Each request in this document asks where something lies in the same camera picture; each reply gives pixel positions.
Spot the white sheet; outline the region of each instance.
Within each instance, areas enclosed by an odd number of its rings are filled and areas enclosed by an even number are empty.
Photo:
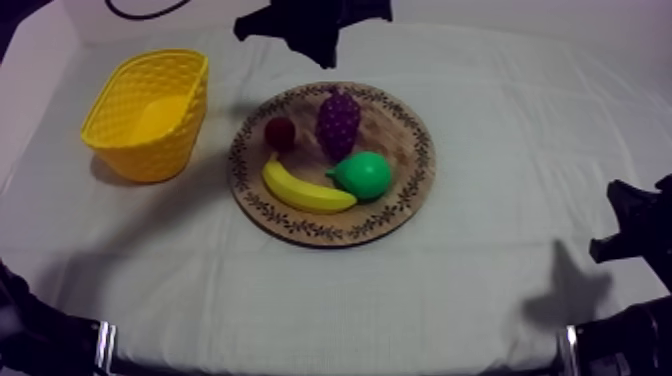
[[[210,57],[190,167],[128,186],[79,127],[107,76],[147,49]],[[347,251],[269,237],[231,197],[226,150],[293,86],[348,80],[402,99],[437,154],[425,207]],[[641,260],[595,265],[605,197],[672,172],[667,77],[561,42],[443,26],[346,29],[323,71],[228,29],[105,45],[72,62],[0,201],[3,260],[47,302],[120,327],[123,358],[203,371],[478,372],[545,364],[554,330],[665,294]]]

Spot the yellow banana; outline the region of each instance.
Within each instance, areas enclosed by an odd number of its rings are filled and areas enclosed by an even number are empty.
[[[261,174],[275,197],[302,211],[331,214],[346,210],[357,203],[355,196],[350,193],[295,178],[278,161],[277,153],[271,155]]]

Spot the plastic basket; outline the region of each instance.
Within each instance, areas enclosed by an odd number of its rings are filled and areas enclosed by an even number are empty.
[[[116,173],[169,179],[187,165],[207,107],[208,59],[160,50],[121,64],[91,109],[82,140]]]

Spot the round plate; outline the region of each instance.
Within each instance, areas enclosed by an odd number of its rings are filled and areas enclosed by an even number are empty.
[[[337,214],[311,214],[276,199],[264,185],[261,170],[272,149],[264,142],[266,123],[284,116],[296,125],[296,147],[280,156],[299,179],[333,187],[325,172],[333,167],[315,139],[315,124],[329,89],[337,86],[362,108],[355,149],[385,156],[393,180],[379,200]],[[434,181],[434,146],[418,116],[400,100],[371,86],[323,82],[300,86],[261,105],[236,135],[229,154],[231,189],[243,211],[267,232],[311,247],[347,247],[393,231],[422,206]]]

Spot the red apple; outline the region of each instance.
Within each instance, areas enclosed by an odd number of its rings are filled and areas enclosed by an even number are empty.
[[[266,143],[278,152],[286,152],[294,148],[296,127],[291,120],[285,117],[271,119],[264,129]]]

